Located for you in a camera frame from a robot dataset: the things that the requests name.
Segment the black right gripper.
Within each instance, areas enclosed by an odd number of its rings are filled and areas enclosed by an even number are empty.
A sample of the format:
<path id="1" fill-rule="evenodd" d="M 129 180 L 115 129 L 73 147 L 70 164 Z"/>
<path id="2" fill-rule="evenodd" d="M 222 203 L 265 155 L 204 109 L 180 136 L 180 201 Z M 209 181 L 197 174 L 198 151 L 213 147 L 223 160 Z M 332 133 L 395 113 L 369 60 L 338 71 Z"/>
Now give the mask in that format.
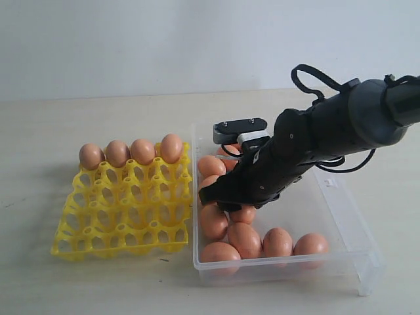
<path id="1" fill-rule="evenodd" d="M 278 199 L 297 177 L 328 159 L 317 151 L 311 123 L 308 110 L 283 111 L 276 119 L 273 137 L 264 146 L 246 153 L 233 171 L 201 189 L 201 204 L 216 203 L 222 211 L 233 213 L 244 205 L 258 209 Z"/>

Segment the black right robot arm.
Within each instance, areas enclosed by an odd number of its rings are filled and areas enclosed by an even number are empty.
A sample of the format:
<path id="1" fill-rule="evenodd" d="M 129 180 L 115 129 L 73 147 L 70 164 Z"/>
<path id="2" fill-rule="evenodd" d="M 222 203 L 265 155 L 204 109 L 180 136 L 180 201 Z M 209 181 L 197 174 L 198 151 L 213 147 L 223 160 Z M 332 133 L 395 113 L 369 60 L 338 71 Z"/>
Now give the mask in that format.
<path id="1" fill-rule="evenodd" d="M 330 98 L 320 95 L 306 110 L 284 110 L 272 133 L 259 117 L 216 124 L 214 143 L 237 143 L 242 152 L 233 170 L 199 190 L 201 203 L 215 202 L 227 212 L 244 205 L 260 208 L 310 168 L 340 173 L 347 155 L 372 156 L 419 122 L 418 77 L 353 79 L 336 91 Z"/>

